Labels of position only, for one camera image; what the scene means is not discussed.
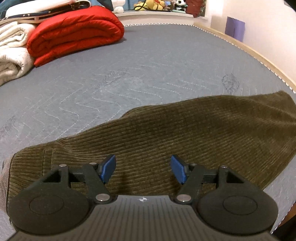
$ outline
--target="silver screw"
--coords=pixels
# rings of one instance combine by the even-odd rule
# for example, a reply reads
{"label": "silver screw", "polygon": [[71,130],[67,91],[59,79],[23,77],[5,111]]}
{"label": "silver screw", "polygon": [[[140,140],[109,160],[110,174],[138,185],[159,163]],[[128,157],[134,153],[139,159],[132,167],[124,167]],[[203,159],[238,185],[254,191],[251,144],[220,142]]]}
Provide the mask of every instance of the silver screw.
{"label": "silver screw", "polygon": [[106,193],[101,193],[96,195],[96,200],[100,202],[108,201],[110,199],[110,196]]}
{"label": "silver screw", "polygon": [[180,194],[177,196],[177,200],[180,202],[188,202],[191,200],[191,197],[187,194]]}

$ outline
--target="yellow plush toy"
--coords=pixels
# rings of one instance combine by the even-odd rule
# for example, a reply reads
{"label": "yellow plush toy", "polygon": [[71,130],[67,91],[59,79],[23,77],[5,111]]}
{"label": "yellow plush toy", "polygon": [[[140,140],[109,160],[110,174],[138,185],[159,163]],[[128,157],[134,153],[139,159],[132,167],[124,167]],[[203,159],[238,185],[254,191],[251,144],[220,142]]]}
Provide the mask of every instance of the yellow plush toy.
{"label": "yellow plush toy", "polygon": [[163,10],[165,2],[160,0],[146,0],[146,5],[152,10]]}
{"label": "yellow plush toy", "polygon": [[139,1],[138,3],[133,5],[133,8],[136,11],[143,11],[146,10],[145,8],[147,8],[147,4],[145,2]]}

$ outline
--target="white pillow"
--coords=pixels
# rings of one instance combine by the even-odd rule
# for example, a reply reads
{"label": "white pillow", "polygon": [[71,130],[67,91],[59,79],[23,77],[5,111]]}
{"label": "white pillow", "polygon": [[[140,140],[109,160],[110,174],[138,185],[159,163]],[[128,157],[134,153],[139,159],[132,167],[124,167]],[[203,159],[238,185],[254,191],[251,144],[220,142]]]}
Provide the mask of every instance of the white pillow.
{"label": "white pillow", "polygon": [[48,9],[68,5],[76,1],[77,0],[33,0],[10,7],[6,11],[5,17],[33,12],[42,12]]}

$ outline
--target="panda plush toy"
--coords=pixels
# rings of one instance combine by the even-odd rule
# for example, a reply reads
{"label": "panda plush toy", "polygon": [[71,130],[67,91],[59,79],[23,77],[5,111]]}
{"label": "panda plush toy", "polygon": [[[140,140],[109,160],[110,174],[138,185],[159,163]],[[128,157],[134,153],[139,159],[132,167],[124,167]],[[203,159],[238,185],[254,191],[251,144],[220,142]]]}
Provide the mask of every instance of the panda plush toy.
{"label": "panda plush toy", "polygon": [[174,9],[186,12],[187,7],[188,5],[186,4],[185,0],[176,0]]}

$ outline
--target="red cloth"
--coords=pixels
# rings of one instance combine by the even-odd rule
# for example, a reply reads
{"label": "red cloth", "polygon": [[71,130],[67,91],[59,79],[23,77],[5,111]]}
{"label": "red cloth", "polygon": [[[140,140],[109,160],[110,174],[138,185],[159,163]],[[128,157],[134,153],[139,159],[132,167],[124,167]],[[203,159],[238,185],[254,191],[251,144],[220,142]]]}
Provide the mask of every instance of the red cloth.
{"label": "red cloth", "polygon": [[78,50],[112,44],[124,35],[124,27],[110,10],[92,6],[63,13],[42,22],[31,34],[27,49],[41,66]]}

